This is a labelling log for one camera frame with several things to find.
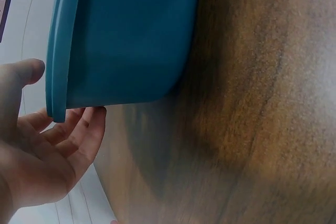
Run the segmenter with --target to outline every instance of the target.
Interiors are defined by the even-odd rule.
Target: plastic container
[[[149,102],[179,79],[197,0],[55,0],[46,69],[48,115]]]

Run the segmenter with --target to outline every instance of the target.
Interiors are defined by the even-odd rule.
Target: teal lid
[[[46,100],[48,116],[64,122],[73,26],[78,0],[55,0],[51,21],[47,64]]]

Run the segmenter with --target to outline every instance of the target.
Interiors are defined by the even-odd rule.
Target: hand
[[[0,66],[0,180],[14,209],[65,197],[92,164],[105,131],[105,108],[68,110],[65,123],[44,132],[52,122],[45,109],[18,118],[22,88],[44,69],[39,60]]]

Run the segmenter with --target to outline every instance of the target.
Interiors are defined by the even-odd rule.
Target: wooden table
[[[121,224],[336,223],[336,0],[199,0],[167,98],[108,108]]]

